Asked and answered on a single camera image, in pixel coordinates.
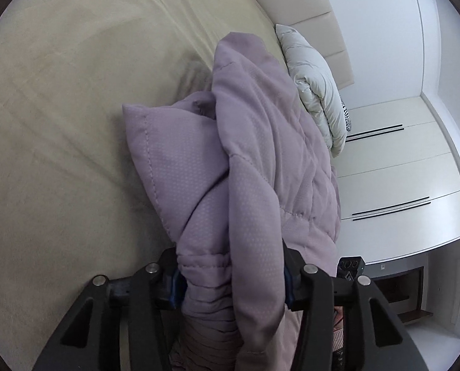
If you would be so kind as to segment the mauve puffer coat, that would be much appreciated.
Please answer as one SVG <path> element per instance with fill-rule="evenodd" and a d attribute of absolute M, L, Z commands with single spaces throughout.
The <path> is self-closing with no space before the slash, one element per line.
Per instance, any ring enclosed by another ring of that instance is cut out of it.
<path fill-rule="evenodd" d="M 340 200 L 329 150 L 287 71 L 258 36 L 231 33 L 209 90 L 123 112 L 187 282 L 174 365 L 289 369 L 302 315 L 285 306 L 284 249 L 334 274 Z"/>

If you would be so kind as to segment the white wardrobe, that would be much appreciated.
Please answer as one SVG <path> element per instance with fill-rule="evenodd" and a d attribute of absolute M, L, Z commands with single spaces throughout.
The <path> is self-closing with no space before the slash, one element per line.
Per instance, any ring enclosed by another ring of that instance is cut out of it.
<path fill-rule="evenodd" d="M 420 97 L 351 110 L 352 129 L 333 164 L 341 203 L 341 257 L 368 265 L 460 239 L 460 172 Z"/>

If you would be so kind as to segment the beige bed sheet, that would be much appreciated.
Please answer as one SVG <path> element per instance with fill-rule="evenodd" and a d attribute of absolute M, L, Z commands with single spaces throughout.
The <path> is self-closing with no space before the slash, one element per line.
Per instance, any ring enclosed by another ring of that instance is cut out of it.
<path fill-rule="evenodd" d="M 278 42 L 256 0 L 14 0 L 0 18 L 0 355 L 29 370 L 84 284 L 170 245 L 125 104 L 202 88 L 231 32 Z"/>

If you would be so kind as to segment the zebra pattern pillow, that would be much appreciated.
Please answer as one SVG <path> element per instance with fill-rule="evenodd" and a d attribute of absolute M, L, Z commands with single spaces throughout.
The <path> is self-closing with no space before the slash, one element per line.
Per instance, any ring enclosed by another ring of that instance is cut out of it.
<path fill-rule="evenodd" d="M 344 117 L 345 117 L 345 128 L 346 128 L 347 133 L 350 133 L 351 128 L 352 128 L 350 113 L 343 101 L 341 101 L 341 106 L 342 106 L 342 110 L 343 110 Z"/>

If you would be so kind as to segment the white folded duvet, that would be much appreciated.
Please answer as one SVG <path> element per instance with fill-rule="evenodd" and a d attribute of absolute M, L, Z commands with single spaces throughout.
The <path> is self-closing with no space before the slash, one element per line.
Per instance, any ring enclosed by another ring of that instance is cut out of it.
<path fill-rule="evenodd" d="M 275 33 L 305 110 L 321 132 L 331 156 L 338 157 L 349 133 L 330 66 L 295 28 L 277 24 Z"/>

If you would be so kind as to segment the beige padded headboard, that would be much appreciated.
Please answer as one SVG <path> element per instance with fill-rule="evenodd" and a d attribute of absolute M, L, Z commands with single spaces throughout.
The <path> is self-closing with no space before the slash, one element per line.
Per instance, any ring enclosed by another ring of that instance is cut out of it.
<path fill-rule="evenodd" d="M 354 83 L 350 57 L 330 0 L 257 0 L 273 23 L 295 28 L 323 55 L 339 89 Z"/>

